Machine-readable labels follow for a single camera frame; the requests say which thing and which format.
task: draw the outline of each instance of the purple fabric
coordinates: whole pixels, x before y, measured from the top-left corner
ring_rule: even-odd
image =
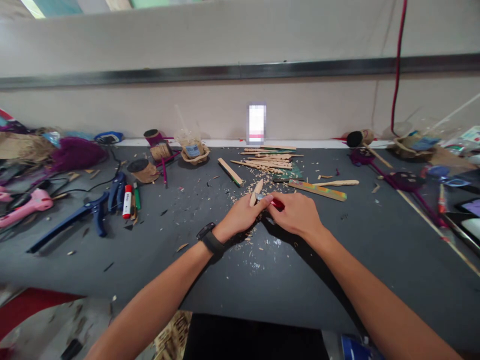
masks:
[[[53,152],[52,173],[89,169],[107,158],[97,143],[79,137],[60,139],[60,149]]]
[[[28,134],[30,131],[17,120],[10,120],[5,126],[0,126],[0,132]]]

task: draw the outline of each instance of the blue pruning shears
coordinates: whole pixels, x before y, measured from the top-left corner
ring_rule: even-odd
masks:
[[[120,171],[111,182],[110,194],[108,195],[108,212],[114,214],[117,210],[124,208],[125,185],[127,179],[125,173]]]
[[[93,214],[93,221],[95,222],[96,233],[98,234],[98,236],[101,238],[104,238],[105,236],[107,236],[107,232],[104,229],[104,222],[103,222],[103,219],[104,219],[103,204],[108,197],[109,197],[109,193],[105,191],[103,195],[100,196],[98,199],[94,201],[90,201],[89,203],[86,203],[85,205],[83,205],[81,208],[75,211],[72,215],[67,217],[60,224],[58,224],[56,227],[54,227],[52,230],[50,230],[44,236],[42,236],[42,238],[38,240],[36,244],[33,245],[31,248],[29,248],[26,252],[30,254],[35,254],[43,246],[45,246],[50,240],[52,240],[54,237],[60,234],[63,230],[68,228],[70,225],[78,221],[83,216],[90,213]]]

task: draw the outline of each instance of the white wall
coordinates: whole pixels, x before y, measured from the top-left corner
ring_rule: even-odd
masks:
[[[0,103],[27,126],[116,130],[129,138],[151,128],[172,135],[179,104],[206,138],[236,139],[245,137],[248,103],[264,101],[268,139],[314,140],[363,128],[382,134],[393,90],[392,76],[317,77],[9,90]],[[402,76],[396,121],[415,112],[412,120],[442,118],[478,92],[480,73]],[[477,114],[480,101],[459,116],[475,123]]]
[[[401,5],[215,0],[0,23],[0,77],[393,56]],[[403,54],[479,52],[479,18],[478,0],[410,0]],[[179,104],[205,137],[235,139],[245,137],[247,104],[264,101],[268,139],[314,140],[362,128],[388,135],[393,84],[356,76],[22,89],[1,91],[0,108],[32,128],[141,137],[150,128],[172,135]],[[397,121],[415,111],[441,118],[478,92],[478,73],[402,76]]]
[[[401,6],[401,0],[212,0],[5,22],[0,77],[393,56]],[[478,0],[410,0],[404,56],[480,51],[479,17]]]

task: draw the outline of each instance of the phone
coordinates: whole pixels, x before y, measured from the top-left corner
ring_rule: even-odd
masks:
[[[473,214],[480,218],[480,197],[459,202],[455,205],[455,208],[462,213]]]

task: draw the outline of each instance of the red cable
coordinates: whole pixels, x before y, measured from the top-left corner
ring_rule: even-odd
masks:
[[[391,120],[390,120],[390,130],[393,135],[397,138],[399,137],[395,133],[395,106],[397,105],[397,95],[399,93],[399,82],[400,82],[400,54],[402,52],[402,38],[404,36],[404,24],[405,24],[405,14],[407,13],[407,2],[408,0],[403,0],[403,10],[401,11],[400,19],[400,31],[398,32],[398,43],[396,45],[396,69],[395,69],[395,92],[393,93],[393,103],[391,105]]]

